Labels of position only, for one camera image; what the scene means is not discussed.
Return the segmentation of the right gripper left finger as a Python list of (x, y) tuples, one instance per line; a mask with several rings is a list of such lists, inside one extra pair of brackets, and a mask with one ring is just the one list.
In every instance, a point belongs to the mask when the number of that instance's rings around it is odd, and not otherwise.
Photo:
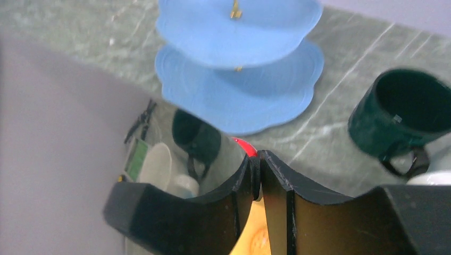
[(115, 183), (106, 223), (152, 254), (229, 254), (260, 189), (257, 157), (245, 157), (223, 184), (182, 199), (151, 184)]

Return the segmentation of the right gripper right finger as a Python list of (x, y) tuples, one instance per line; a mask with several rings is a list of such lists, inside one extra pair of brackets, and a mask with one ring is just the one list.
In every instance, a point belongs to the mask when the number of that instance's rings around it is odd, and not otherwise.
[(273, 254), (450, 254), (450, 187), (334, 192), (260, 151)]

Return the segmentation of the red donut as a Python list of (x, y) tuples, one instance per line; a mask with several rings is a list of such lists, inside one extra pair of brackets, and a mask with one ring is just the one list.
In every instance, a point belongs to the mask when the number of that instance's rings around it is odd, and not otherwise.
[(240, 146), (248, 157), (257, 157), (257, 149), (249, 142), (236, 137), (233, 137), (233, 140)]

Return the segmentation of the blue three-tier cake stand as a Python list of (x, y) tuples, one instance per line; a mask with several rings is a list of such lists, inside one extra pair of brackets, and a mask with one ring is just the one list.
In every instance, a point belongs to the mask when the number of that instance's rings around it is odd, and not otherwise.
[(297, 118), (324, 55), (307, 35), (318, 1), (159, 1), (165, 45), (155, 71), (165, 100), (221, 131), (249, 135)]

